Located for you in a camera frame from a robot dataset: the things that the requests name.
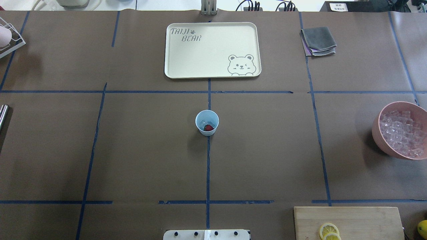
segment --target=light blue paper cup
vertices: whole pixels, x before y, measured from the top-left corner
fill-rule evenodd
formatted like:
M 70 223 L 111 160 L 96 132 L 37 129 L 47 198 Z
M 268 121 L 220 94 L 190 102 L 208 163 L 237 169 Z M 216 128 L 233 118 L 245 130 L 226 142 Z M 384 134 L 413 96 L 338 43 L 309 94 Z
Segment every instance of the light blue paper cup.
M 203 131 L 205 126 L 209 124 L 213 127 L 212 131 Z M 216 129 L 219 125 L 219 118 L 218 115 L 211 110 L 203 110 L 199 112 L 196 116 L 196 126 L 197 129 L 205 136 L 211 136 L 215 133 Z

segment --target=gray cloth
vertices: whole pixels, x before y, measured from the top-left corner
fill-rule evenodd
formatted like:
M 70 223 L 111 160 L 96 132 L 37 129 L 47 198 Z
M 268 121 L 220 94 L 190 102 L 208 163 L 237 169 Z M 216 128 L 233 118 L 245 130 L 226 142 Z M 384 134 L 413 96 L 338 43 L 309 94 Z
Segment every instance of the gray cloth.
M 312 52 L 336 47 L 336 42 L 327 26 L 301 29 L 301 35 Z
M 335 53 L 334 47 L 331 49 L 327 49 L 325 51 L 312 52 L 313 56 L 324 56 L 324 55 L 333 54 L 333 53 Z

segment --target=strawberry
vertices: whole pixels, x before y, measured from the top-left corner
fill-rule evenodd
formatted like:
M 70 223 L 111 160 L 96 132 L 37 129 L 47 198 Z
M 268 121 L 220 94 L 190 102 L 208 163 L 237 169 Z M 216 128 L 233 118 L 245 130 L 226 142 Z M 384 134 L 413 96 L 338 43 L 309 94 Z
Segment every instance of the strawberry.
M 212 131 L 214 128 L 211 126 L 211 125 L 206 125 L 205 126 L 205 128 L 203 129 L 203 131 L 206 131 L 206 132 L 208 132 L 208 131 Z

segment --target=bear illustration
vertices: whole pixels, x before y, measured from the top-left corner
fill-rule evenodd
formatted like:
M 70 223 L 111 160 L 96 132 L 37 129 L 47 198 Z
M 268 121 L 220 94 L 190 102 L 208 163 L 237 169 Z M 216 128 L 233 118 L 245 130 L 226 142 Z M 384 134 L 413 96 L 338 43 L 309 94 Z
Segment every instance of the bear illustration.
M 230 61 L 228 71 L 232 76 L 253 76 L 257 70 L 253 63 L 254 57 L 250 54 L 244 57 L 230 55 L 228 60 Z

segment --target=lemon slice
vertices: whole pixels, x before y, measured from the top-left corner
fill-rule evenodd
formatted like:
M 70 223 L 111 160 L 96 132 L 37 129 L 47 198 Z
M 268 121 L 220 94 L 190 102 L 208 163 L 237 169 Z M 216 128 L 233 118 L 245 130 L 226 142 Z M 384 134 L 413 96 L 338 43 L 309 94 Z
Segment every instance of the lemon slice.
M 334 224 L 327 222 L 320 226 L 319 235 L 321 239 L 323 239 L 329 233 L 335 233 L 339 236 L 338 228 Z
M 334 233 L 334 232 L 330 232 L 330 233 L 326 234 L 322 238 L 322 240 L 341 240 L 341 237 L 338 234 Z

